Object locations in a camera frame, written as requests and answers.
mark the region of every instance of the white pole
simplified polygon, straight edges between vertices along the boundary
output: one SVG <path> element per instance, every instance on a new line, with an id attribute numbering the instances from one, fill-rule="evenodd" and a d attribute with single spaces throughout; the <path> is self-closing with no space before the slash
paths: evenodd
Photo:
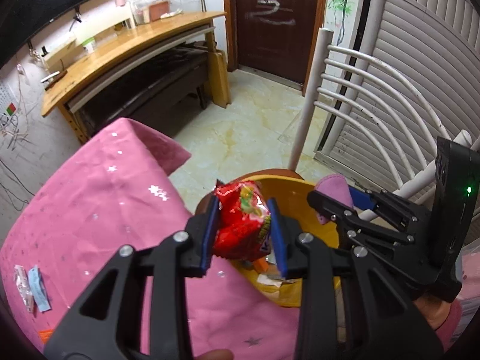
<path id="1" fill-rule="evenodd" d="M 302 154 L 311 119 L 314 116 L 314 102 L 318 99 L 317 88 L 322 84 L 320 75 L 325 73 L 325 59 L 328 57 L 327 47 L 332 43 L 332 39 L 333 31 L 327 30 L 327 28 L 320 28 L 318 30 L 317 43 L 315 45 L 315 52 L 313 53 L 313 61 L 311 62 L 310 75 L 308 78 L 307 90 L 305 92 L 305 103 L 301 111 L 300 124 L 290 154 L 290 170 L 295 170 L 297 168 Z"/>

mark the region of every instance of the blue paper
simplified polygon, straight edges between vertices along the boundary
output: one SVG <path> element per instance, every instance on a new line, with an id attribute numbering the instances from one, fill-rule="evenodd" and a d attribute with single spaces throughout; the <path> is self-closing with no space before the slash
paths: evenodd
<path id="1" fill-rule="evenodd" d="M 38 270 L 38 266 L 34 266 L 32 269 L 30 269 L 30 271 L 28 271 L 28 284 L 30 285 L 30 290 L 32 291 L 38 309 L 41 312 L 51 310 L 52 307 L 50 307 L 47 292 L 45 291 L 42 275 Z"/>

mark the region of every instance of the tiled floor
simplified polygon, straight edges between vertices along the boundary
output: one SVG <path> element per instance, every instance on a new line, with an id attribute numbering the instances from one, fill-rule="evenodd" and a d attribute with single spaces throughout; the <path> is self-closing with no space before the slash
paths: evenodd
<path id="1" fill-rule="evenodd" d="M 215 185 L 243 174 L 285 168 L 304 98 L 299 91 L 237 70 L 229 73 L 232 104 L 210 104 L 186 98 L 172 109 L 162 132 L 174 137 L 192 157 L 170 176 L 186 207 L 194 211 Z M 313 159 L 326 113 L 315 110 L 297 172 L 318 181 L 332 171 Z"/>

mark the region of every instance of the trash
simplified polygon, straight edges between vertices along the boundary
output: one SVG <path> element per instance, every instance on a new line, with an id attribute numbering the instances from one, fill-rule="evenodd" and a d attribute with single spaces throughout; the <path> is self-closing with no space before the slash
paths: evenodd
<path id="1" fill-rule="evenodd" d="M 252 262 L 252 265 L 255 268 L 255 271 L 257 271 L 260 274 L 264 274 L 265 272 L 268 271 L 268 262 L 265 259 L 265 257 L 256 259 L 255 261 Z"/>
<path id="2" fill-rule="evenodd" d="M 53 329 L 41 330 L 38 332 L 38 335 L 40 336 L 40 339 L 44 344 L 47 343 L 47 341 L 49 340 L 52 334 L 53 334 Z"/>
<path id="3" fill-rule="evenodd" d="M 13 268 L 15 269 L 13 280 L 15 281 L 18 292 L 22 297 L 23 304 L 25 304 L 28 312 L 33 313 L 33 310 L 35 308 L 35 302 L 33 299 L 32 290 L 30 289 L 30 285 L 28 284 L 25 268 L 23 268 L 21 265 L 15 265 Z"/>
<path id="4" fill-rule="evenodd" d="M 174 17 L 176 15 L 180 15 L 183 13 L 183 9 L 178 8 L 175 12 L 170 12 L 170 13 L 164 13 L 162 16 L 160 16 L 161 19 L 167 19 L 168 17 Z"/>
<path id="5" fill-rule="evenodd" d="M 41 312 L 51 310 L 49 300 L 47 298 L 47 292 L 42 281 L 42 275 L 38 269 L 38 266 L 34 266 L 28 271 L 28 284 L 32 291 L 35 303 Z"/>
<path id="6" fill-rule="evenodd" d="M 266 286 L 275 286 L 277 288 L 282 286 L 282 282 L 280 280 L 272 280 L 265 274 L 259 274 L 257 277 L 257 282 L 260 284 L 265 284 Z"/>
<path id="7" fill-rule="evenodd" d="M 220 225 L 213 245 L 216 256 L 255 261 L 270 253 L 270 212 L 254 181 L 215 188 L 220 199 Z"/>

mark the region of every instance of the wooden desk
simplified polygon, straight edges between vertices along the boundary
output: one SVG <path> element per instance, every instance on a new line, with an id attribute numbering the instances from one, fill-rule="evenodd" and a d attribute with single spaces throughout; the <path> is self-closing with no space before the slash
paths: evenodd
<path id="1" fill-rule="evenodd" d="M 52 88 L 45 92 L 42 116 L 47 116 L 57 107 L 74 130 L 80 142 L 88 140 L 80 119 L 66 106 L 76 102 L 80 107 L 114 80 L 175 45 L 193 38 L 199 33 L 205 35 L 208 49 L 209 87 L 213 102 L 226 108 L 230 103 L 230 88 L 227 81 L 225 56 L 218 52 L 213 34 L 213 18 L 224 12 L 184 13 L 169 19 L 124 30 L 113 39 L 69 66 L 68 73 Z"/>

